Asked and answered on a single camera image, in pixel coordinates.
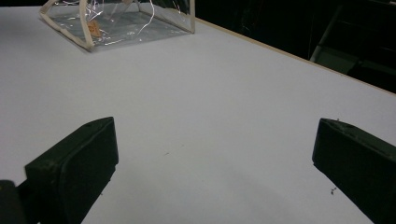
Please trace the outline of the clear bag with beige trim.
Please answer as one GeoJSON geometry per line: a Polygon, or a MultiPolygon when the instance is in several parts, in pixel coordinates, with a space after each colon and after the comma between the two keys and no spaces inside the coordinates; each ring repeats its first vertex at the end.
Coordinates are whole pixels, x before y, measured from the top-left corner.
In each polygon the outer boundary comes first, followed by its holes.
{"type": "Polygon", "coordinates": [[[88,51],[195,32],[195,0],[48,0],[39,15],[88,51]]]}

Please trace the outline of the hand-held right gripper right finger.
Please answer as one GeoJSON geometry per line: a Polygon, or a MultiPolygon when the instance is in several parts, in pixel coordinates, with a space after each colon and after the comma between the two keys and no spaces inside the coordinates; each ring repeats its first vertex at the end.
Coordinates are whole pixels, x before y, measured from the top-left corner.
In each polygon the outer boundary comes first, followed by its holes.
{"type": "Polygon", "coordinates": [[[321,119],[314,165],[374,224],[396,224],[396,147],[351,124],[321,119]]]}

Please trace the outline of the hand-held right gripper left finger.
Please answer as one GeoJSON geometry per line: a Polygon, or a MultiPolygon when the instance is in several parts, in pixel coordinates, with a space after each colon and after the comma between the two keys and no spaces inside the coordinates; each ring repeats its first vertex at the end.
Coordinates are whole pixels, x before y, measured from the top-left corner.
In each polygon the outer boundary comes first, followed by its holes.
{"type": "Polygon", "coordinates": [[[28,224],[81,224],[119,162],[114,119],[88,122],[25,166],[28,224]]]}

